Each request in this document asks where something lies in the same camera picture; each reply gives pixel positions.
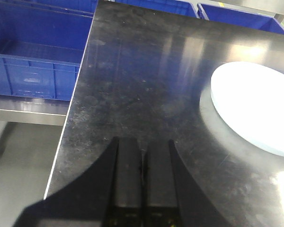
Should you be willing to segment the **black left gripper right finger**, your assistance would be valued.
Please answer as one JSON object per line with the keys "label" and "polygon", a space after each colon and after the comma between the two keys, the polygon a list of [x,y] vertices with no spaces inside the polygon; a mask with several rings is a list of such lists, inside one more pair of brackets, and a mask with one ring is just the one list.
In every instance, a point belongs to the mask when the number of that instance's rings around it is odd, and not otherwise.
{"label": "black left gripper right finger", "polygon": [[188,172],[173,140],[149,143],[144,159],[144,226],[228,227]]}

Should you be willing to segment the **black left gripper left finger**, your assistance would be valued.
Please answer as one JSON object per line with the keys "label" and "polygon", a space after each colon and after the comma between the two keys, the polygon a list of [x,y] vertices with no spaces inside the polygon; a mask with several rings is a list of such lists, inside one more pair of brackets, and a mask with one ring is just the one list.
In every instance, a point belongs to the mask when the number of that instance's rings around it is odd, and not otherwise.
{"label": "black left gripper left finger", "polygon": [[142,154],[135,138],[114,137],[83,174],[26,207],[16,227],[140,227]]}

